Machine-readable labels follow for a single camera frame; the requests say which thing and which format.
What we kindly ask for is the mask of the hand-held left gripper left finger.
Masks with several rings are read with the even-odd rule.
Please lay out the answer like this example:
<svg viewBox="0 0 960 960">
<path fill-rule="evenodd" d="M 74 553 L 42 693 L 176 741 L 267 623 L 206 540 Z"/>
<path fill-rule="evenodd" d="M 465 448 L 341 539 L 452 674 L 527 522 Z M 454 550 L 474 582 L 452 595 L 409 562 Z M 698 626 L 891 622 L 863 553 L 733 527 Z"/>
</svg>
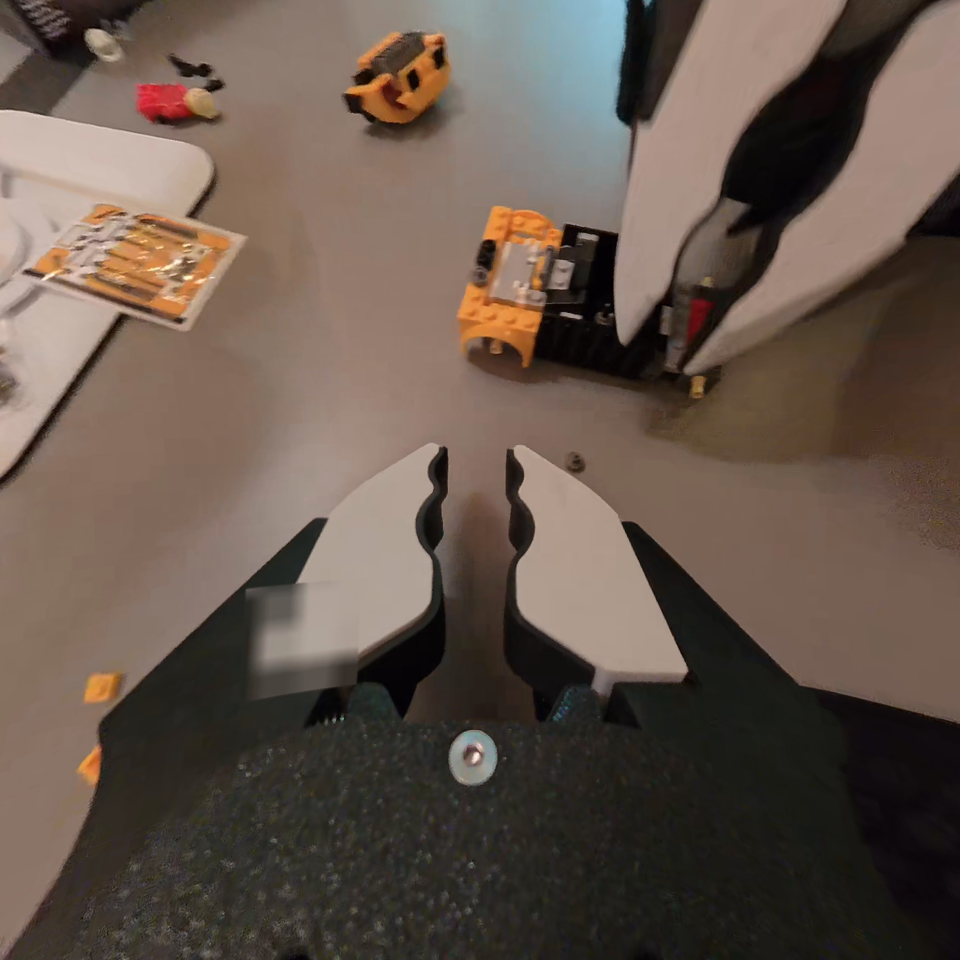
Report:
<svg viewBox="0 0 960 960">
<path fill-rule="evenodd" d="M 382 687 L 401 718 L 446 653 L 448 486 L 449 451 L 435 442 L 381 470 L 332 510 L 298 577 L 333 607 L 326 651 L 346 654 L 354 684 Z"/>
</svg>

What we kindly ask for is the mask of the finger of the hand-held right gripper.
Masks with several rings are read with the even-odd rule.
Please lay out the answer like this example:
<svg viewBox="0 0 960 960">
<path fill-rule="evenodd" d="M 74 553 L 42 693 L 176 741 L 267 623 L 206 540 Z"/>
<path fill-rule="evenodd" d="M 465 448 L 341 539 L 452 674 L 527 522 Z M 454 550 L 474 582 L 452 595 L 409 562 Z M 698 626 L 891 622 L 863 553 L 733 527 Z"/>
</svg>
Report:
<svg viewBox="0 0 960 960">
<path fill-rule="evenodd" d="M 841 1 L 706 1 L 652 118 L 635 127 L 614 267 L 615 329 L 629 344 L 668 291 L 691 232 L 762 107 L 810 64 Z"/>
<path fill-rule="evenodd" d="M 850 2 L 741 137 L 722 246 L 747 243 L 686 321 L 704 375 L 829 303 L 899 249 L 958 172 L 958 2 Z"/>
</svg>

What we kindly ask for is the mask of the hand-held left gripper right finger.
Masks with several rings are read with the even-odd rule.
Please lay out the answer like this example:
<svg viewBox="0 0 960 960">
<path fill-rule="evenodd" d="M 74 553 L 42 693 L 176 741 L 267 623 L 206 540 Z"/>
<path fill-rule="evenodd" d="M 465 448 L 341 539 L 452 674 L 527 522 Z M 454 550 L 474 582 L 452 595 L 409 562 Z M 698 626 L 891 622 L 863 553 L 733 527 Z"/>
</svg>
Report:
<svg viewBox="0 0 960 960">
<path fill-rule="evenodd" d="M 690 667 L 617 511 L 521 444 L 507 451 L 506 495 L 504 650 L 535 717 L 574 689 L 601 714 L 632 695 L 685 694 Z"/>
</svg>

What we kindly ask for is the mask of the black orange lego car chassis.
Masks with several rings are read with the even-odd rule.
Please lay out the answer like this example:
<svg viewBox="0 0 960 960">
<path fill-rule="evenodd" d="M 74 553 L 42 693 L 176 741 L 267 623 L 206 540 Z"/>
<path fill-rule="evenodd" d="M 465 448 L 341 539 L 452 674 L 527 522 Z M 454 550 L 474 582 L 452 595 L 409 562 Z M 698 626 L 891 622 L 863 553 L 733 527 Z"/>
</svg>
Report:
<svg viewBox="0 0 960 960">
<path fill-rule="evenodd" d="M 615 307 L 617 233 L 558 224 L 526 209 L 494 206 L 457 314 L 461 349 L 512 349 L 521 366 L 539 358 L 626 381 L 667 381 L 693 401 L 714 389 L 722 366 L 689 375 L 686 364 L 729 304 L 714 271 L 668 293 L 628 342 Z"/>
</svg>

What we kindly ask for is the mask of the orange lego car rear section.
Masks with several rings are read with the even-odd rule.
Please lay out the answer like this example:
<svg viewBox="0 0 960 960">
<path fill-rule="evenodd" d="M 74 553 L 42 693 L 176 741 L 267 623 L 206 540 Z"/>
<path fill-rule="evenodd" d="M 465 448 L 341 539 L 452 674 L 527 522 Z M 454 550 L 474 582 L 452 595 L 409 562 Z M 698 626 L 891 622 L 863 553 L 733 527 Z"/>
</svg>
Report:
<svg viewBox="0 0 960 960">
<path fill-rule="evenodd" d="M 450 85 L 447 38 L 440 32 L 394 31 L 357 60 L 342 100 L 371 124 L 403 126 L 429 112 Z"/>
</svg>

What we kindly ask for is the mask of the red lego piece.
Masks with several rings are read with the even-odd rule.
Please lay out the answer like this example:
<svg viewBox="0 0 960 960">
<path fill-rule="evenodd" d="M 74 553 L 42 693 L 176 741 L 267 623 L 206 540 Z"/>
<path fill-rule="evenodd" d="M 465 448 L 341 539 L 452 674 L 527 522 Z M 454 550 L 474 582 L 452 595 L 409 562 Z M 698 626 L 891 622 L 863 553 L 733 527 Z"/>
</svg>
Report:
<svg viewBox="0 0 960 960">
<path fill-rule="evenodd" d="M 195 115 L 187 105 L 188 88 L 178 83 L 138 83 L 135 107 L 151 124 L 184 123 Z"/>
</svg>

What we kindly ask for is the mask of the lego set box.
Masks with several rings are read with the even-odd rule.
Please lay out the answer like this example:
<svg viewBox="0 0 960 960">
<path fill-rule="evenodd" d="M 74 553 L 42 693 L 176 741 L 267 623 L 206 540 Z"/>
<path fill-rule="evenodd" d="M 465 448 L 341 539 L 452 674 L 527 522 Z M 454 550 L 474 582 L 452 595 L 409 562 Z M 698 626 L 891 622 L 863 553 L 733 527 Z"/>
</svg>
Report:
<svg viewBox="0 0 960 960">
<path fill-rule="evenodd" d="M 1 29 L 31 50 L 56 56 L 89 29 L 125 21 L 139 1 L 1 1 Z"/>
</svg>

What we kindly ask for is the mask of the orange sticker sheet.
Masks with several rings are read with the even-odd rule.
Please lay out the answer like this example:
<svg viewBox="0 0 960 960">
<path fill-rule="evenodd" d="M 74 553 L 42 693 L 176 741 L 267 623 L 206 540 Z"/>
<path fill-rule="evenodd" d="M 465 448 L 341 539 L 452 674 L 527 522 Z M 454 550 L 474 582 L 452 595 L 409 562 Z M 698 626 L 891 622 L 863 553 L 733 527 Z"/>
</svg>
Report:
<svg viewBox="0 0 960 960">
<path fill-rule="evenodd" d="M 41 289 L 189 331 L 247 241 L 195 219 L 98 202 L 41 241 L 17 275 Z"/>
</svg>

